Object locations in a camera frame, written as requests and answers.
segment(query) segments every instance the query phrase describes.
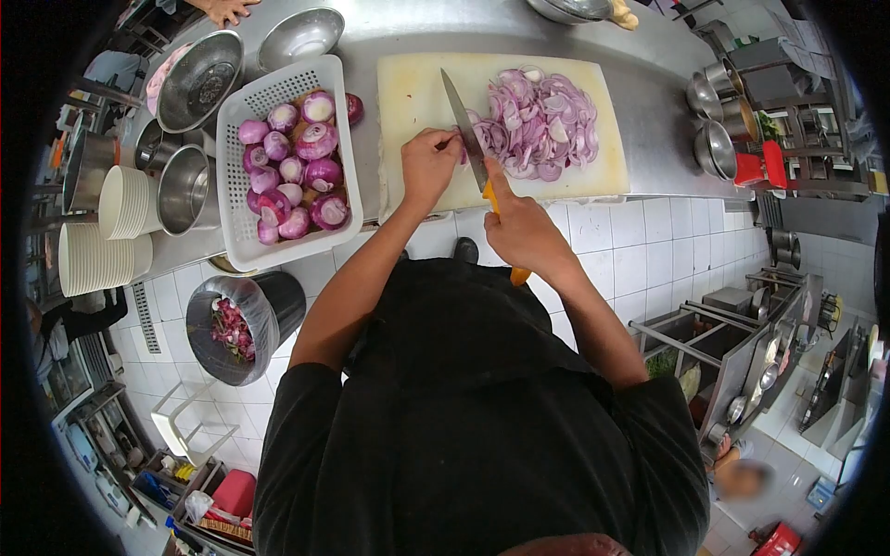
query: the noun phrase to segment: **white plastic stool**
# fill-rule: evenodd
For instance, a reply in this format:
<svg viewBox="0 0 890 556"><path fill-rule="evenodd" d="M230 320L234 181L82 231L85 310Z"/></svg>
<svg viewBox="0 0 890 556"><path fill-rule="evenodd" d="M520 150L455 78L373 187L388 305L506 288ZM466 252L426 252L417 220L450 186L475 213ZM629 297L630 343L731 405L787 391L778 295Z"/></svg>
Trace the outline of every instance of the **white plastic stool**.
<svg viewBox="0 0 890 556"><path fill-rule="evenodd" d="M195 395L189 399L183 401L179 406L176 407L169 415L159 413L161 406L163 406L173 393L182 386L182 381L179 381L172 390L170 390L166 396L164 396L156 406L151 409L151 420L154 422L155 426L158 427L158 432L161 433L161 437L166 442L167 447L170 448L170 451L173 452L174 455L178 455L179 457L187 457L192 465L195 467L200 467L204 463L210 459L216 450L223 445L223 443L229 439L229 437L235 434L235 431L238 430L240 425L235 425L235 427L225 433L221 439L217 440L215 444L213 444L209 450L206 452L195 452L189 448L189 441L195 436L201 427L204 426L203 423L199 423L195 430L191 432L191 434L185 438L182 437L182 433L176 427L176 417L179 416L180 413L193 401L198 399L198 396L206 392L210 389L210 387L216 382L216 379L211 381L207 386L202 388L201 390L195 392Z"/></svg>

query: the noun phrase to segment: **stainless steel counter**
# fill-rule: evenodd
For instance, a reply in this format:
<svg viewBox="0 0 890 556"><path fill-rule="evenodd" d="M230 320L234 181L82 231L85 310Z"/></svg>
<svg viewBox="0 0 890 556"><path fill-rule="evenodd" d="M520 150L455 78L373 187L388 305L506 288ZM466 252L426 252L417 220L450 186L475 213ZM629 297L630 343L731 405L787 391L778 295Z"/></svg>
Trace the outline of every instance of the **stainless steel counter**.
<svg viewBox="0 0 890 556"><path fill-rule="evenodd" d="M233 28L245 43L246 80L261 75L255 55L268 31L291 13L318 2L273 2L251 6L252 15ZM376 61L404 52L527 53L589 60L603 68L621 131L630 196L724 197L750 200L752 193L704 174L692 155L697 130L684 99L693 71L715 60L710 48L682 21L671 21L634 4L640 27L629 32L608 22L566 27L545 20L522 0L482 3L452 0L330 0L346 27L333 51L344 64L348 91L365 101L364 121L352 131L352 146L362 205L369 219L379 212ZM196 40L215 29L201 20L183 31L167 49ZM151 75L166 56L152 61ZM135 140L151 116L137 115L125 144ZM155 263L149 278L224 250L221 232L194 232L174 240L156 232Z"/></svg>

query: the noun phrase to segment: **cutting board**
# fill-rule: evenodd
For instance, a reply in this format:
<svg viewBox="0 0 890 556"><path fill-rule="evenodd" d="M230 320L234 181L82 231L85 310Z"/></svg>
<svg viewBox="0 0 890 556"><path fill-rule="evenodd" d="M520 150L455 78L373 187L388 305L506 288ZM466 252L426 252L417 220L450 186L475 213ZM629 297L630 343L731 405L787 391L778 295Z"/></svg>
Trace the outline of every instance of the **cutting board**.
<svg viewBox="0 0 890 556"><path fill-rule="evenodd" d="M621 195L629 192L627 165L621 147L618 122L609 90L599 64L564 58L514 54L417 53L386 56L377 62L377 100L380 106L380 221L401 203L405 184L401 174L401 146L425 127L450 129L454 115L442 85L439 68L448 72L464 106L483 117L489 115L489 80L507 68L523 64L540 67L545 73L568 77L586 91L596 106L596 132L600 150L596 160L582 172L566 168L560 179L511 179L517 195L550 200L575 197ZM451 184L434 212L484 206L470 165L455 168Z"/></svg>

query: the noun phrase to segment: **trash bin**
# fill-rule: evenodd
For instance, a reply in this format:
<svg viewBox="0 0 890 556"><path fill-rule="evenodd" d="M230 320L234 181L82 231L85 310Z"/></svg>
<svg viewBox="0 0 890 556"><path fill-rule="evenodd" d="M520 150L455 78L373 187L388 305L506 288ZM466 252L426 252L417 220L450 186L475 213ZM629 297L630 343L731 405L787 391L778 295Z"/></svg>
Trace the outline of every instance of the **trash bin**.
<svg viewBox="0 0 890 556"><path fill-rule="evenodd" d="M221 295L241 309L254 339L253 361L235 359L222 342L211 337L211 303ZM212 377L231 386L250 384L266 372L272 353L303 323L306 295L286 272L273 271L251 278L210 278L189 299L185 329L198 363Z"/></svg>

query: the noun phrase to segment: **person's left hand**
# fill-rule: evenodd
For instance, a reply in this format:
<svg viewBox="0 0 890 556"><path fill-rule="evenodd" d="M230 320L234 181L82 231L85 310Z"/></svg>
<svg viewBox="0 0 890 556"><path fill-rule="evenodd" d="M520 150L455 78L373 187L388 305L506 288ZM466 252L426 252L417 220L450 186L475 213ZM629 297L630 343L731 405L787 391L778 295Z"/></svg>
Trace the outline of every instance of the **person's left hand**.
<svg viewBox="0 0 890 556"><path fill-rule="evenodd" d="M447 143L439 150L436 145ZM405 182L402 204L427 216L451 183L464 142L460 132L427 127L401 146L401 174Z"/></svg>
<svg viewBox="0 0 890 556"><path fill-rule="evenodd" d="M207 17L220 29L225 29L225 22L231 21L232 25L238 25L238 16L247 17L250 10L246 6L259 4L260 0L211 0L204 10Z"/></svg>

